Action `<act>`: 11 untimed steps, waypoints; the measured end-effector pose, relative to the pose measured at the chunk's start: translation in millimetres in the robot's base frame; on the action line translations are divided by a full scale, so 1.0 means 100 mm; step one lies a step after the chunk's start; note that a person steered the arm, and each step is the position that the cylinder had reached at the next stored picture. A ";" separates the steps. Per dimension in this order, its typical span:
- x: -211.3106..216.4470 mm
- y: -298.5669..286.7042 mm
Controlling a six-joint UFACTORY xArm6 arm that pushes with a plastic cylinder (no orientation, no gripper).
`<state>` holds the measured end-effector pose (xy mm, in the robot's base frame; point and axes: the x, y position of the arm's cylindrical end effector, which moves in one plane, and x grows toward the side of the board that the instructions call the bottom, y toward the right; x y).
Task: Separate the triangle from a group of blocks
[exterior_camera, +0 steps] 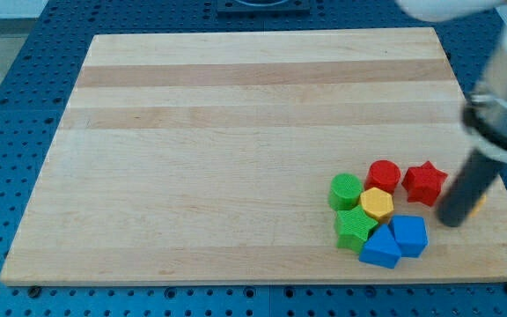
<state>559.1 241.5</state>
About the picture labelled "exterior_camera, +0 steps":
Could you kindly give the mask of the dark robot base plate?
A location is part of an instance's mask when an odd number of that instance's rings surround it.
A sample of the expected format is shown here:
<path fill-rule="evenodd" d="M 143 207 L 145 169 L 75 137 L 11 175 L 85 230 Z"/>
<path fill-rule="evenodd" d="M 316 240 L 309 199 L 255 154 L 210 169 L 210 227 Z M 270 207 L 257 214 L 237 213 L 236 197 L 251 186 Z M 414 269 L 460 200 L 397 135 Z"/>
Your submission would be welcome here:
<path fill-rule="evenodd" d="M 238 13 L 305 13 L 310 0 L 216 0 L 217 14 Z"/>

